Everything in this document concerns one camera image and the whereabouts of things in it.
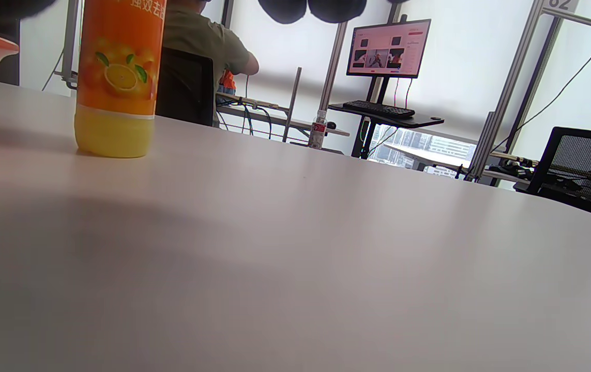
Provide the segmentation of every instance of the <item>green t-shirt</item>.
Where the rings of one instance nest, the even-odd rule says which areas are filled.
[[[219,83],[224,70],[240,73],[250,57],[232,31],[187,7],[170,3],[164,19],[163,45],[212,59],[215,83]]]

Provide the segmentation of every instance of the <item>black office chair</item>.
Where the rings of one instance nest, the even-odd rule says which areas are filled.
[[[212,59],[163,48],[156,115],[212,127],[214,76]]]
[[[525,192],[591,212],[591,130],[553,129]]]

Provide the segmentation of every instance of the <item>black keyboard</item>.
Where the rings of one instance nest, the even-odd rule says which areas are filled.
[[[343,104],[343,107],[357,111],[363,111],[364,113],[368,114],[374,114],[386,118],[395,118],[399,120],[411,118],[413,115],[415,115],[414,110],[406,108],[402,109],[400,107],[394,106],[385,106],[384,104],[371,103],[367,101],[346,102]]]

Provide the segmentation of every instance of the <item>clear plastic bottle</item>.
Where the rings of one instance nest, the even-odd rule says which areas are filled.
[[[75,139],[80,150],[138,158],[153,140],[166,0],[87,0]]]
[[[320,150],[323,148],[323,140],[325,139],[325,132],[327,130],[327,111],[319,110],[316,120],[312,123],[311,132],[309,133],[309,147]]]

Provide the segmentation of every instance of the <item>computer screen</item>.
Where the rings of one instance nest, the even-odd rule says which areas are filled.
[[[424,19],[356,28],[347,74],[418,77],[430,26]]]

